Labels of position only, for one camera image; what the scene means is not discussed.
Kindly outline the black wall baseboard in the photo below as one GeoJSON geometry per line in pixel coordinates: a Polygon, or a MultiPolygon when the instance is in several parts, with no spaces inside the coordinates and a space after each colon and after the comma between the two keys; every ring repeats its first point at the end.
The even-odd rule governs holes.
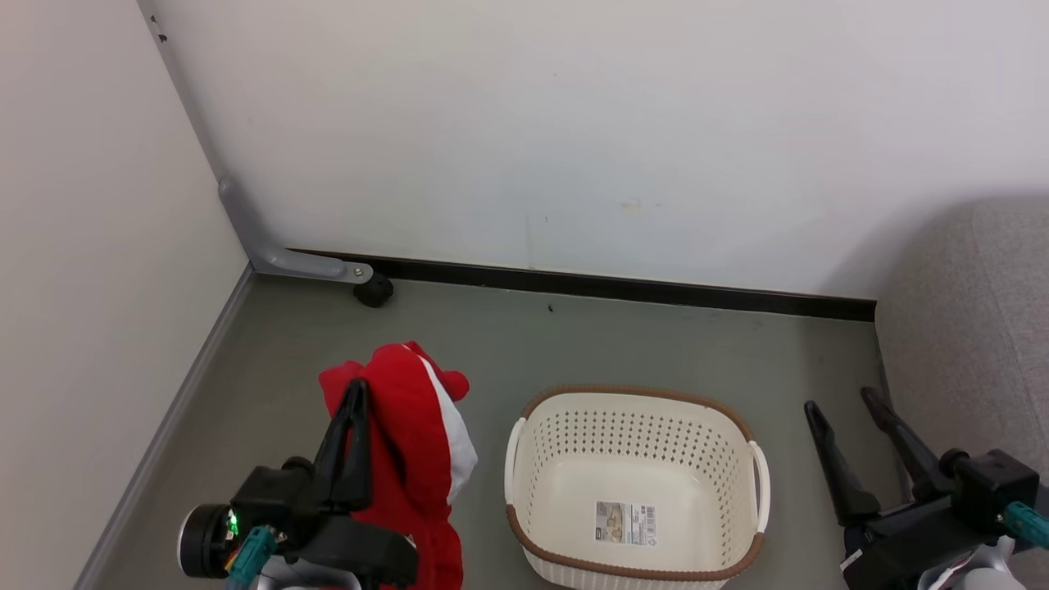
{"type": "Polygon", "coordinates": [[[389,279],[626,300],[648,305],[709,307],[858,322],[874,321],[877,305],[876,300],[870,299],[745,290],[715,285],[664,283],[645,279],[522,270],[508,266],[424,261],[344,252],[320,254],[342,261],[370,265],[389,279]]]}

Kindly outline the grey wall skirting strip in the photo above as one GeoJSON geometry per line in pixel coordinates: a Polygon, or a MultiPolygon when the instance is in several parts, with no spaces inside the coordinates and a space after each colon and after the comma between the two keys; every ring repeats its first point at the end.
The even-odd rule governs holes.
{"type": "Polygon", "coordinates": [[[188,368],[179,391],[174,396],[164,418],[162,418],[160,426],[157,427],[157,431],[154,433],[148,448],[143,454],[140,466],[136,467],[134,475],[132,475],[127,489],[120,497],[115,511],[113,511],[107,522],[106,528],[102,531],[100,538],[98,538],[93,552],[91,552],[89,560],[87,560],[71,590],[101,590],[102,572],[109,564],[109,561],[115,555],[121,534],[129,526],[135,509],[140,507],[142,497],[148,489],[148,485],[155,470],[157,470],[158,464],[160,464],[162,456],[167,451],[174,433],[179,428],[184,414],[186,414],[188,406],[190,406],[196,393],[198,393],[200,382],[202,382],[207,370],[212,365],[217,352],[220,351],[226,334],[231,329],[240,307],[243,305],[243,300],[247,299],[254,275],[254,268],[252,268],[251,264],[247,264],[247,268],[241,273],[231,295],[226,299],[220,316],[218,316],[217,321],[215,321],[209,335],[207,335],[205,343],[196,355],[194,362],[188,368]]]}

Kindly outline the black caster wheel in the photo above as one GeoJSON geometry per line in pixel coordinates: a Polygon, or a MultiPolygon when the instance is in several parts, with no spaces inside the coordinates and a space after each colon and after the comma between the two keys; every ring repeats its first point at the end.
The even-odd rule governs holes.
{"type": "Polygon", "coordinates": [[[363,285],[355,285],[354,298],[362,305],[383,307],[393,297],[394,287],[385,275],[374,272],[363,285]]]}

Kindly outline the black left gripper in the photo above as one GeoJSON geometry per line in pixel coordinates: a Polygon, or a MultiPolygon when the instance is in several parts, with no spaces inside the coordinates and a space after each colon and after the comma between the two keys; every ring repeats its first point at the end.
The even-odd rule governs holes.
{"type": "Polygon", "coordinates": [[[364,379],[349,381],[315,462],[291,458],[278,470],[257,467],[234,494],[240,545],[259,525],[278,542],[254,582],[259,588],[407,588],[416,582],[415,543],[352,515],[372,503],[369,400],[364,379]]]}

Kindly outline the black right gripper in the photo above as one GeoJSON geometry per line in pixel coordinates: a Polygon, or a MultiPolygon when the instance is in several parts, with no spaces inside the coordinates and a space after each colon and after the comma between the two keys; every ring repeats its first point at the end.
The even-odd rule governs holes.
{"type": "Polygon", "coordinates": [[[939,462],[880,391],[865,386],[861,399],[902,460],[915,501],[870,520],[879,501],[851,472],[823,410],[802,404],[837,523],[868,520],[842,563],[849,590],[1026,590],[1011,561],[1039,547],[1012,538],[1003,513],[1012,502],[1041,513],[1037,471],[999,449],[975,458],[952,449],[939,462]]]}

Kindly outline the grey fabric sofa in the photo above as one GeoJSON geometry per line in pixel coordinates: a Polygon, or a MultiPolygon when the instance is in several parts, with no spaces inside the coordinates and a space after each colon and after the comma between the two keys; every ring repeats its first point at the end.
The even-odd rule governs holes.
{"type": "Polygon", "coordinates": [[[934,452],[1001,449],[1049,487],[1049,197],[934,217],[889,273],[875,328],[892,406],[934,452]]]}

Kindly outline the red garment white stripes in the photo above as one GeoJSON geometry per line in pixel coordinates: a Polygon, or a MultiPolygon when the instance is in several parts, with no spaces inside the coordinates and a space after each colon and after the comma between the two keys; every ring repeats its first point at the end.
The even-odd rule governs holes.
{"type": "Polygon", "coordinates": [[[330,414],[354,379],[370,389],[372,502],[354,517],[415,542],[419,572],[408,590],[461,590],[461,538],[451,505],[477,464],[456,404],[467,377],[443,370],[416,341],[377,347],[361,365],[348,360],[323,370],[319,384],[330,414]]]}

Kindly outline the grey metal partition leg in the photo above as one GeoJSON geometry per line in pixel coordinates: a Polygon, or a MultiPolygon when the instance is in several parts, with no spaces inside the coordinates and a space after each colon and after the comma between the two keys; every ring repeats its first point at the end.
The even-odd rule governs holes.
{"type": "Polygon", "coordinates": [[[345,285],[366,285],[377,275],[367,264],[296,252],[282,246],[236,180],[220,180],[218,197],[248,260],[259,273],[345,285]]]}

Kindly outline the white perforated laundry basket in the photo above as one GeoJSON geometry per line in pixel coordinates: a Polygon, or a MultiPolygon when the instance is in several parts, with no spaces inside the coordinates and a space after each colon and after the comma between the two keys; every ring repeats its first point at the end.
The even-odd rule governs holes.
{"type": "Polygon", "coordinates": [[[540,578],[570,590],[723,590],[758,557],[771,492],[738,413],[691,393],[558,386],[506,445],[512,533],[540,578]],[[598,501],[655,506],[659,545],[597,542],[598,501]]]}

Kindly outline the paper label with barcode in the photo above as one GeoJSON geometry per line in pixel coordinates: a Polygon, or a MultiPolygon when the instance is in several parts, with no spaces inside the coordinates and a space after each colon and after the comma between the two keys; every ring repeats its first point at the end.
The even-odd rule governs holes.
{"type": "Polygon", "coordinates": [[[593,538],[606,544],[656,547],[659,545],[658,511],[651,504],[596,501],[593,538]]]}

